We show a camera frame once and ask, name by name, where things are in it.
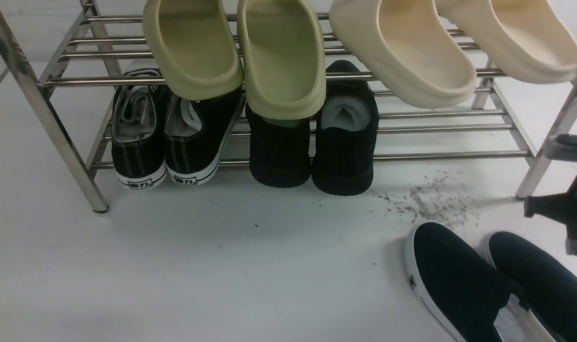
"slipper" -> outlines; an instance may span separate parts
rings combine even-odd
[[[325,102],[325,43],[308,0],[240,0],[238,39],[250,108],[297,120]]]
[[[334,0],[329,18],[337,39],[404,102],[439,108],[473,95],[475,68],[434,0]]]
[[[219,97],[243,82],[222,0],[148,0],[143,33],[168,86],[184,99]]]
[[[547,0],[436,0],[506,75],[531,84],[577,76],[577,43]]]

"shoe rack frame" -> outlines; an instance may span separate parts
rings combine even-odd
[[[112,37],[106,30],[106,24],[140,23],[143,17],[138,15],[104,16],[100,15],[96,0],[78,0],[81,11],[69,31],[62,39],[54,52],[43,74],[38,78],[33,71],[23,50],[16,41],[12,30],[0,11],[0,54],[9,71],[16,79],[33,111],[45,128],[54,143],[54,146],[62,156],[67,168],[80,186],[85,198],[92,206],[94,212],[104,213],[109,205],[100,192],[95,177],[99,170],[113,169],[113,164],[103,161],[106,148],[111,141],[111,105],[106,112],[99,131],[95,136],[93,147],[88,158],[84,161],[78,154],[69,134],[61,120],[58,118],[54,106],[50,103],[50,97],[57,87],[78,86],[125,86],[125,85],[162,85],[163,78],[130,77],[123,76],[118,60],[152,58],[148,50],[114,50],[114,45],[146,45],[144,37]],[[319,20],[328,20],[328,13],[319,13]],[[228,21],[236,21],[236,15],[227,15]],[[88,31],[92,37],[86,37]],[[465,37],[460,30],[449,30],[452,37]],[[333,33],[324,34],[325,41],[336,41]],[[79,46],[95,45],[98,50],[81,52]],[[480,49],[475,43],[458,43],[464,50]],[[341,46],[325,48],[327,56],[349,56],[350,53]],[[63,77],[67,66],[73,60],[102,60],[105,64],[108,76],[105,77]],[[413,160],[466,160],[484,158],[525,158],[529,164],[529,171],[523,183],[517,190],[517,197],[524,198],[532,195],[538,186],[545,171],[550,165],[550,160],[545,158],[543,151],[549,137],[555,134],[568,133],[577,119],[577,79],[573,82],[573,90],[569,94],[562,110],[558,113],[554,125],[547,135],[547,139],[539,151],[530,142],[523,130],[523,126],[508,106],[506,98],[495,86],[494,79],[506,76],[504,72],[494,67],[492,61],[488,61],[485,68],[477,69],[480,78],[475,100],[471,110],[467,111],[421,111],[409,113],[382,113],[380,119],[415,119],[426,117],[480,117],[498,115],[504,123],[482,123],[469,125],[435,125],[435,126],[400,126],[380,128],[378,134],[415,134],[415,133],[453,133],[453,132],[486,132],[497,130],[509,130],[517,144],[518,150],[503,151],[478,151],[478,152],[441,152],[441,153],[404,153],[404,154],[378,154],[376,162],[395,162]],[[374,81],[371,72],[347,72],[332,73],[327,75],[328,81],[333,80],[366,80]],[[391,91],[375,91],[376,97],[392,96]],[[485,110],[484,105],[491,98],[495,109]],[[230,138],[245,139],[250,137],[250,132],[233,132]],[[248,159],[222,160],[221,166],[245,166]]]

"cream slide sandal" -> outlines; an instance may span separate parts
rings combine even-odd
[[[222,0],[147,0],[143,33],[168,86],[184,99],[212,99],[243,82]]]
[[[325,43],[308,0],[240,0],[238,38],[250,108],[304,119],[325,103]]]
[[[577,43],[547,0],[436,0],[512,78],[556,84],[577,76]]]
[[[439,108],[473,95],[477,73],[443,28],[434,0],[334,0],[343,45],[406,103]]]

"black sneaker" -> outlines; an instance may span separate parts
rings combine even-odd
[[[125,76],[156,76],[158,69],[138,69]],[[164,116],[171,99],[167,86],[122,86],[113,97],[112,157],[124,188],[150,189],[166,176]]]
[[[195,186],[210,181],[245,101],[241,86],[210,100],[189,101],[173,96],[164,130],[164,150],[168,173],[176,184]]]
[[[260,117],[246,108],[251,129],[250,171],[273,188],[294,188],[310,178],[309,119],[280,121]]]
[[[481,255],[525,289],[529,303],[552,333],[577,342],[577,277],[548,253],[510,232],[495,232]]]
[[[349,61],[336,61],[327,72],[358,72]],[[373,182],[373,153],[379,114],[365,81],[329,82],[325,105],[317,114],[316,156],[312,180],[332,195],[363,193]]]
[[[456,341],[554,341],[523,288],[440,223],[413,228],[404,262],[417,298]]]

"black slip-on shoe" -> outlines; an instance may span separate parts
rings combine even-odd
[[[358,72],[339,60],[327,72]],[[379,114],[365,81],[329,82],[325,105],[317,114],[312,181],[332,195],[365,192],[373,182],[373,153]]]
[[[245,101],[241,86],[210,100],[173,96],[164,130],[164,150],[168,173],[176,184],[196,186],[210,181]]]
[[[156,76],[158,69],[137,69],[125,76]],[[166,176],[164,118],[171,99],[167,86],[121,86],[112,112],[112,158],[124,188],[150,189]]]
[[[489,264],[525,289],[536,315],[552,333],[577,342],[577,277],[548,253],[511,232],[494,232],[479,251]]]
[[[310,123],[308,119],[264,119],[249,105],[251,129],[250,171],[254,179],[273,188],[294,188],[310,178]]]
[[[440,223],[412,229],[404,262],[417,299],[456,341],[554,342],[523,288]]]

